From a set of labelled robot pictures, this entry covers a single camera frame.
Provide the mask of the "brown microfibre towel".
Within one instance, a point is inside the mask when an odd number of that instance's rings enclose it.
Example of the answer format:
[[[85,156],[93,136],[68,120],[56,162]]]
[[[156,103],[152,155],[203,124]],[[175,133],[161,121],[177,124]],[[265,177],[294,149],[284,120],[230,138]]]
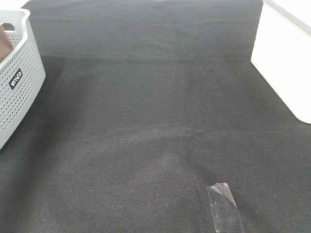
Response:
[[[0,26],[0,63],[13,51],[12,43],[5,32],[4,28]]]

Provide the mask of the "clear tape strip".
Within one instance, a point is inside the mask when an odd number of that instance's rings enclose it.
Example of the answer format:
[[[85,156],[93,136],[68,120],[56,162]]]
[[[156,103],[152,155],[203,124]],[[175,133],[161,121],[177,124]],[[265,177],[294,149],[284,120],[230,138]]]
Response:
[[[207,188],[216,233],[243,233],[241,217],[227,183]]]

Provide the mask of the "grey perforated laundry basket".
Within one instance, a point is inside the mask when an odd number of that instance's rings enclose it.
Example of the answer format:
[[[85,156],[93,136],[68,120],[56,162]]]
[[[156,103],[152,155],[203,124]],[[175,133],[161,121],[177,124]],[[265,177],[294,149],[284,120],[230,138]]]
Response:
[[[4,146],[19,126],[46,78],[27,9],[2,9],[0,22],[13,51],[0,64],[0,145]]]

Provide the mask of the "white plastic bin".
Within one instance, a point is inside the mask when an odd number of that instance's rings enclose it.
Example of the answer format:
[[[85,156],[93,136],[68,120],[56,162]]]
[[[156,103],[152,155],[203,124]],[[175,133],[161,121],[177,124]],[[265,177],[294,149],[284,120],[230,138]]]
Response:
[[[311,122],[311,2],[263,1],[251,63],[300,121]]]

